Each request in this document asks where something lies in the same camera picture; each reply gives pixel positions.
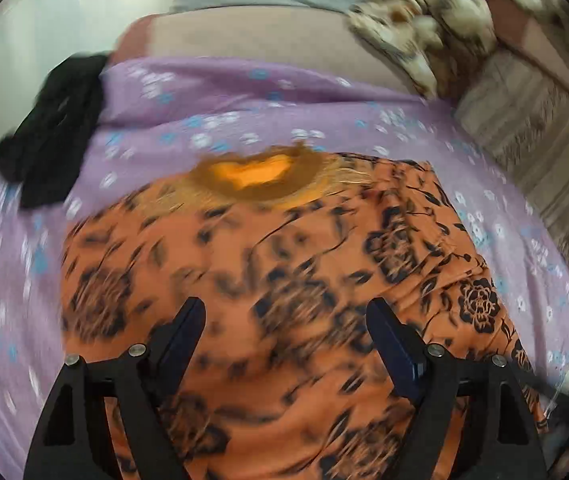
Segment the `black cloth bundle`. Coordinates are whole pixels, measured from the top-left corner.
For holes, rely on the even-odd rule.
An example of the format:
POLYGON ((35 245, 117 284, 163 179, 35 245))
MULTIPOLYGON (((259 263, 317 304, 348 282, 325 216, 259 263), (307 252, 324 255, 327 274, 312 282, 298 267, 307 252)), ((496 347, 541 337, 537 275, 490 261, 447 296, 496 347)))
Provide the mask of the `black cloth bundle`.
POLYGON ((21 187, 22 210, 60 204, 71 192, 102 112, 108 61, 106 54, 67 58, 15 132, 0 140, 0 176, 21 187))

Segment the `purple floral bedsheet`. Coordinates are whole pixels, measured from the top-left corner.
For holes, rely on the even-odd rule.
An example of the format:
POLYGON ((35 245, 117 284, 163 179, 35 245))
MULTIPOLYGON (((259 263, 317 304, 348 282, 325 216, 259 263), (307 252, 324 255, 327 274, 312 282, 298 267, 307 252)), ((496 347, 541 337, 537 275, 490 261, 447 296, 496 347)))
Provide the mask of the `purple floral bedsheet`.
POLYGON ((569 371, 569 269, 531 203, 445 103, 281 64, 139 58, 102 76, 106 109, 63 203, 20 209, 0 177, 0 474, 22 476, 63 360, 64 231, 206 155, 296 141, 319 152, 425 160, 485 257, 535 371, 569 371))

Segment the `orange black floral garment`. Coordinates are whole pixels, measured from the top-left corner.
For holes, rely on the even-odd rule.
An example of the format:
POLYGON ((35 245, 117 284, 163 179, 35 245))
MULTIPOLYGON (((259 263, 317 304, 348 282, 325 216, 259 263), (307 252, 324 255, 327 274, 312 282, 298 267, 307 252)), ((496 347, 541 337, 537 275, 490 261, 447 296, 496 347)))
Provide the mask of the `orange black floral garment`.
POLYGON ((65 349, 115 358, 200 298, 161 419, 196 479, 375 479, 413 414, 365 325, 382 298, 426 342, 528 368, 484 258, 426 162, 303 145, 202 160, 68 229, 65 349))

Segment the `cream brown floral blanket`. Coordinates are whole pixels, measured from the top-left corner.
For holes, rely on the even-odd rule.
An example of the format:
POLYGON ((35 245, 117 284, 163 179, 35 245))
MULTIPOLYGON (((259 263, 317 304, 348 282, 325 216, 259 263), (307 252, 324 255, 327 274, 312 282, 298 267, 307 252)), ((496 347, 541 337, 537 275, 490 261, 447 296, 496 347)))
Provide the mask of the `cream brown floral blanket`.
POLYGON ((486 0, 365 0, 347 16, 426 99, 459 100, 497 47, 486 0))

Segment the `beige striped pillow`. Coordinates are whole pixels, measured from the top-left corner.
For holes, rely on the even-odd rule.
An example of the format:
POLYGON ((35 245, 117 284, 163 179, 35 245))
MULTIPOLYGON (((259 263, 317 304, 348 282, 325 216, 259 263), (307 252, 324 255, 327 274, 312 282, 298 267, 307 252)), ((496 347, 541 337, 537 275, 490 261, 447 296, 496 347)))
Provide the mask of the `beige striped pillow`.
POLYGON ((569 267, 569 89, 500 50, 455 116, 533 205, 569 267))

